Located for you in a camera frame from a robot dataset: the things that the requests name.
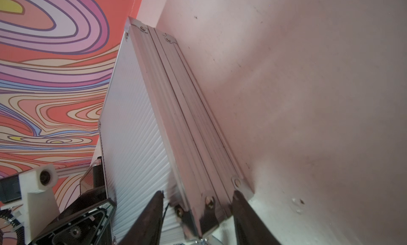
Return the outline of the silver aluminium poker case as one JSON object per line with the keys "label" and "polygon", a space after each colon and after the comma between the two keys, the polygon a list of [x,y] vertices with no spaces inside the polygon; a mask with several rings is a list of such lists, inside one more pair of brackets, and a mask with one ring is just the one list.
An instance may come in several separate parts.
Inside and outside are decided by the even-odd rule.
{"label": "silver aluminium poker case", "polygon": [[99,118],[112,236],[122,243],[157,192],[160,244],[209,236],[253,190],[176,39],[128,18]]}

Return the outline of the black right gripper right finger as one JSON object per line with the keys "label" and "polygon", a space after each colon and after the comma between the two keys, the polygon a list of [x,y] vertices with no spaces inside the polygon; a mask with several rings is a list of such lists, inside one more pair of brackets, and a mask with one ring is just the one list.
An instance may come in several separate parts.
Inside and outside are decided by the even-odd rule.
{"label": "black right gripper right finger", "polygon": [[240,191],[233,194],[232,213],[238,245],[281,245]]}

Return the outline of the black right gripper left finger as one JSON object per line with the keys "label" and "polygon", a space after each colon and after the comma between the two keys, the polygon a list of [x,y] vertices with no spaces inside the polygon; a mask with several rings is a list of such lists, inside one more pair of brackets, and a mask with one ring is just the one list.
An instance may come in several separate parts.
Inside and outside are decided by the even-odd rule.
{"label": "black right gripper left finger", "polygon": [[164,194],[157,191],[119,245],[158,245],[164,220]]}

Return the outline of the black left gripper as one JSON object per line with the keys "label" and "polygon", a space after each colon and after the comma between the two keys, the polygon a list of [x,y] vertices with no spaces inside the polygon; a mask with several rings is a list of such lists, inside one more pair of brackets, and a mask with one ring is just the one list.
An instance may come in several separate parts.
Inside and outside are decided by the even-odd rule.
{"label": "black left gripper", "polygon": [[32,245],[107,245],[116,210],[107,197],[102,158],[97,157],[79,182],[80,196],[30,243]]}

